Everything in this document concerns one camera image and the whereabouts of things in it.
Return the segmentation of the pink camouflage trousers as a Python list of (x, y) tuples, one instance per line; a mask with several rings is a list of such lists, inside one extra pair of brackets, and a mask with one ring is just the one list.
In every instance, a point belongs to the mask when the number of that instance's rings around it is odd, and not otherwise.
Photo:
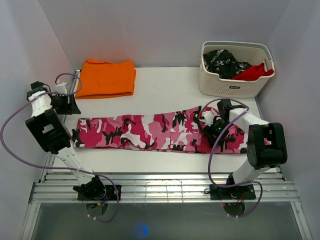
[(196, 106), (154, 115), (79, 118), (72, 130), (72, 141), (78, 149), (209, 154), (212, 145), (202, 133), (203, 113), (219, 116), (213, 107)]

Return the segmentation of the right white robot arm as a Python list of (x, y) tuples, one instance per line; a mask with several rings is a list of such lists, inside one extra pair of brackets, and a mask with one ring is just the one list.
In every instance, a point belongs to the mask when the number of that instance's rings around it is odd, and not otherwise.
[(284, 128), (278, 122), (262, 120), (249, 111), (244, 103), (229, 98), (215, 100), (219, 114), (202, 108), (198, 119), (212, 148), (224, 139), (231, 126), (247, 135), (246, 161), (230, 173), (225, 184), (212, 182), (205, 191), (211, 200), (254, 200), (255, 179), (269, 169), (285, 164), (288, 159)]

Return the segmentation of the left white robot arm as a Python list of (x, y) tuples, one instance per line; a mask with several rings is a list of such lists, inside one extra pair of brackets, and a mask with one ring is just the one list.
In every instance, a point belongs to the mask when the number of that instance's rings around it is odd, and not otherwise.
[(73, 190), (90, 200), (102, 200), (106, 196), (106, 187), (99, 176), (86, 168), (76, 157), (72, 136), (59, 115), (79, 115), (74, 95), (62, 93), (48, 94), (50, 88), (43, 82), (30, 84), (31, 91), (26, 97), (31, 102), (31, 118), (25, 124), (40, 147), (60, 158), (66, 167), (71, 168), (78, 185)]

